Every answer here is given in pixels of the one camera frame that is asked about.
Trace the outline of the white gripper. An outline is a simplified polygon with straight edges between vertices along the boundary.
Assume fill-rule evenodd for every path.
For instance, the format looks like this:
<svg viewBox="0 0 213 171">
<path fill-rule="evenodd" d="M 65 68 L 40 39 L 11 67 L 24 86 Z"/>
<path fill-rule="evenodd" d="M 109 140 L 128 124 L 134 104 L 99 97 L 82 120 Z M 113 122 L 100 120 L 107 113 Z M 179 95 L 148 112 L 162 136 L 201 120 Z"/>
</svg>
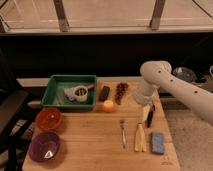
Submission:
<svg viewBox="0 0 213 171">
<path fill-rule="evenodd" d="M 152 97 L 154 96 L 156 90 L 157 90 L 156 85 L 153 85 L 147 82 L 144 78 L 142 78 L 139 81 L 137 88 L 133 91 L 134 100 L 138 104 L 145 106 L 142 112 L 142 122 L 144 122 L 147 118 L 147 128 L 150 128 L 152 124 L 153 114 L 155 111 L 155 105 L 153 105 Z M 153 105 L 149 111 L 149 114 L 148 114 L 148 106 L 146 105 L 150 106 Z"/>
</svg>

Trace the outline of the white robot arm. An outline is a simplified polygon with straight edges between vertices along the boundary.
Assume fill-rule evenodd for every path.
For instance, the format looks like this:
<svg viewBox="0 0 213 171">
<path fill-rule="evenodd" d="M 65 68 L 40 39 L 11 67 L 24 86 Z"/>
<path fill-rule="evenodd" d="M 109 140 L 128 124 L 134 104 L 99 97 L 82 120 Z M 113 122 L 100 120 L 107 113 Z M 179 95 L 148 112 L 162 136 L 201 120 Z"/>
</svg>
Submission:
<svg viewBox="0 0 213 171">
<path fill-rule="evenodd" d="M 171 74 L 167 61 L 148 61 L 141 68 L 134 100 L 145 106 L 152 103 L 154 91 L 161 87 L 189 107 L 197 116 L 213 126 L 213 93 L 183 81 Z"/>
</svg>

